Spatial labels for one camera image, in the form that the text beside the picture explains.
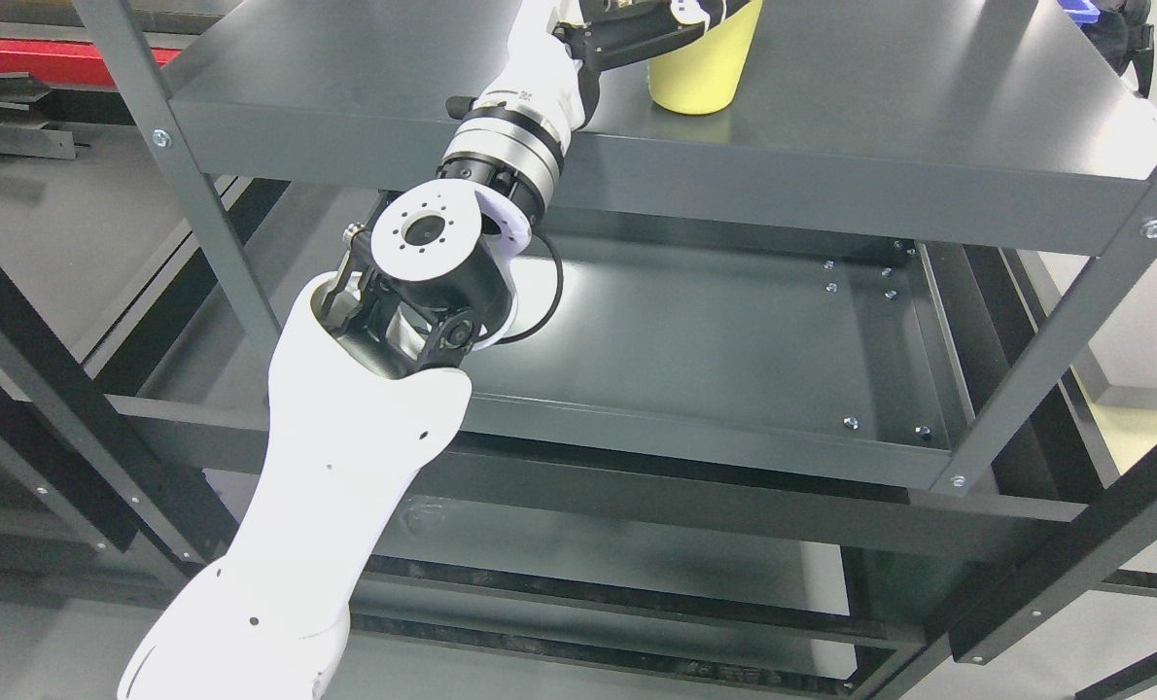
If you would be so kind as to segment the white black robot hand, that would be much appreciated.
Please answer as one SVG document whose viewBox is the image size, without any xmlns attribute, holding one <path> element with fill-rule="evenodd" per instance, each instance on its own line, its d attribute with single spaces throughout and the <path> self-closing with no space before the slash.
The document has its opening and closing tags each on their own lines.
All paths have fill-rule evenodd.
<svg viewBox="0 0 1157 700">
<path fill-rule="evenodd" d="M 720 1 L 524 1 L 513 19 L 507 62 L 477 96 L 451 96 L 454 120 L 503 117 L 565 141 L 590 123 L 600 76 L 649 62 L 702 37 Z"/>
</svg>

